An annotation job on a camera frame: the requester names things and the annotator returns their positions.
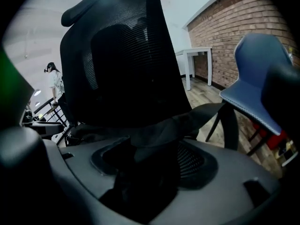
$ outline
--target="woman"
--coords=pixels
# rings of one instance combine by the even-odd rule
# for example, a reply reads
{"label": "woman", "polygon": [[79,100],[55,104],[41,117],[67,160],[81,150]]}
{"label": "woman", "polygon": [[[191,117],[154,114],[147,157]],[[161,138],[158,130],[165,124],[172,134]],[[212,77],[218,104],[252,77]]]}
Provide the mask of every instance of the woman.
{"label": "woman", "polygon": [[45,70],[49,73],[49,87],[52,90],[53,102],[56,103],[57,100],[58,105],[69,122],[69,126],[76,127],[77,121],[67,105],[62,74],[53,62],[50,62]]}

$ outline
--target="red object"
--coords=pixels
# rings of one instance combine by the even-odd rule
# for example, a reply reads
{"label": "red object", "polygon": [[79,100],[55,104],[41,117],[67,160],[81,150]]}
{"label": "red object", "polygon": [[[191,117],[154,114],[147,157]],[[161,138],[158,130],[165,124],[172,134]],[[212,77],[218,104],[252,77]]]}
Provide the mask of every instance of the red object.
{"label": "red object", "polygon": [[[253,127],[257,130],[259,128],[259,125],[257,125],[256,123],[252,122],[253,123]],[[263,129],[261,129],[259,131],[259,135],[261,137],[265,137],[267,134],[267,132]],[[272,137],[270,137],[270,139],[266,142],[268,147],[273,150],[275,148],[278,147],[278,144],[283,140],[283,139],[286,139],[287,138],[287,134],[284,130],[281,131],[281,134],[279,136],[276,136],[276,135],[272,135]]]}

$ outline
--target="vr headset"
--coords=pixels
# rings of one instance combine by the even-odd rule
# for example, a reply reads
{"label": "vr headset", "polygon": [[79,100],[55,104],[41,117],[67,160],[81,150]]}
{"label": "vr headset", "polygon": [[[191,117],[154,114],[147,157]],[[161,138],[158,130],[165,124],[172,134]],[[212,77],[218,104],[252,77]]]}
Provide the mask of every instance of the vr headset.
{"label": "vr headset", "polygon": [[48,63],[47,67],[44,69],[44,73],[46,73],[46,72],[48,71],[49,68],[52,68],[52,67],[54,67],[54,66],[55,66],[54,62]]}

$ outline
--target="black hair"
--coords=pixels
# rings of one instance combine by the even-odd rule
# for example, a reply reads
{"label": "black hair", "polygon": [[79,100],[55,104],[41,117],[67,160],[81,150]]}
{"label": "black hair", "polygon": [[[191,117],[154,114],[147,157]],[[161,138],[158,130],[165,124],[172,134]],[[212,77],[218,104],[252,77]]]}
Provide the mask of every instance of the black hair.
{"label": "black hair", "polygon": [[55,71],[57,71],[57,72],[60,72],[60,71],[56,68],[54,62],[49,62],[49,63],[48,63],[47,69],[46,69],[46,70],[48,70],[49,68],[51,69],[50,72],[52,72],[53,70],[55,70]]}

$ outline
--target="ceiling light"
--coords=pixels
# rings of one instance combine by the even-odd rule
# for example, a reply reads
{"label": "ceiling light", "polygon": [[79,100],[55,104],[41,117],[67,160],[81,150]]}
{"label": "ceiling light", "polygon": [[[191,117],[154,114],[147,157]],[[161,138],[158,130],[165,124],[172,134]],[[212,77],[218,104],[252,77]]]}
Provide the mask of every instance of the ceiling light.
{"label": "ceiling light", "polygon": [[33,96],[37,96],[37,95],[40,94],[40,93],[41,93],[41,90],[40,90],[40,89],[36,89],[36,90],[34,91]]}

